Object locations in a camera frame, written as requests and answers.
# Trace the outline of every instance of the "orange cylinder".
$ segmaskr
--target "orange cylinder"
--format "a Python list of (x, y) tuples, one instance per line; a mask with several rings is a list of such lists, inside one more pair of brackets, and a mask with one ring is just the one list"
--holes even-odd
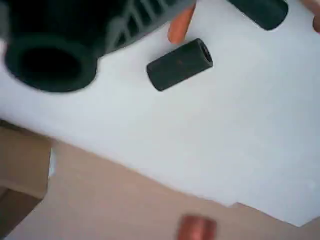
[(168, 40), (172, 44), (181, 44), (185, 40), (195, 9), (196, 4), (193, 4), (172, 20), (168, 32)]

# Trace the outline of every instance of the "black foam cylinder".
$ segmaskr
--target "black foam cylinder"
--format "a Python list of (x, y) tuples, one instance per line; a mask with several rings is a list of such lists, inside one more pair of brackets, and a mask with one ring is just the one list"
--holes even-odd
[(161, 92), (212, 67), (211, 55), (198, 38), (149, 63), (146, 71), (153, 86)]
[(96, 77), (98, 61), (174, 18), (196, 0), (0, 0), (4, 62), (35, 89), (68, 93)]
[(228, 0), (264, 30), (277, 28), (287, 17), (289, 6), (283, 0)]

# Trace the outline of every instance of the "cardboard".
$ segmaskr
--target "cardboard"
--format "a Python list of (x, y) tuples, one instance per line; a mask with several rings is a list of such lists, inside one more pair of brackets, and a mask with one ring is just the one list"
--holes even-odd
[(0, 126), (0, 240), (45, 197), (50, 141), (27, 130)]

